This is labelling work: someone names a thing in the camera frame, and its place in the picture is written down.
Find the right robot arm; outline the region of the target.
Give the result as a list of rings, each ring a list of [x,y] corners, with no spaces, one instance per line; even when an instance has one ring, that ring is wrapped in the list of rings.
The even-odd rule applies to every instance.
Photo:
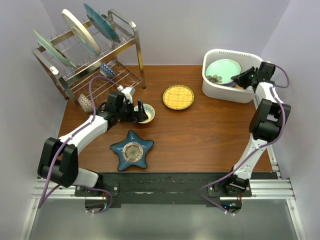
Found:
[[[232,77],[232,80],[244,89],[252,87],[259,105],[249,125],[250,138],[247,147],[231,169],[231,175],[220,184],[227,196],[233,197],[246,190],[261,155],[283,134],[292,107],[283,103],[276,93],[276,88],[281,87],[272,81],[277,68],[277,65],[263,61],[258,68],[251,67]]]

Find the mint green flower plate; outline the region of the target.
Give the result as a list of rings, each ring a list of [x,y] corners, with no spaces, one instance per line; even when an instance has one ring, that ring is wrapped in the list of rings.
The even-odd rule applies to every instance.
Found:
[[[205,70],[205,77],[213,84],[226,85],[234,82],[231,77],[241,73],[241,65],[232,59],[219,59]]]

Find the purple plate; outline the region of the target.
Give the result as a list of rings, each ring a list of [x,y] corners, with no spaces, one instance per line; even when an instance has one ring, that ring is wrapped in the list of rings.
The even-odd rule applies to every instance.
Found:
[[[223,85],[224,87],[230,87],[230,88],[234,88],[236,86],[236,83],[235,82],[230,82],[228,84],[224,84]]]

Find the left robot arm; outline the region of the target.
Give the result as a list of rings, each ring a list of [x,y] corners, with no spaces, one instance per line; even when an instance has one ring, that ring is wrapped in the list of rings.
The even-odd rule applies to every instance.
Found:
[[[92,196],[99,196],[104,184],[99,175],[79,167],[81,151],[98,136],[106,133],[118,122],[142,122],[148,119],[143,101],[134,109],[133,96],[123,91],[113,91],[107,101],[93,110],[93,114],[72,132],[60,137],[50,137],[44,142],[37,174],[63,187],[84,186]]]

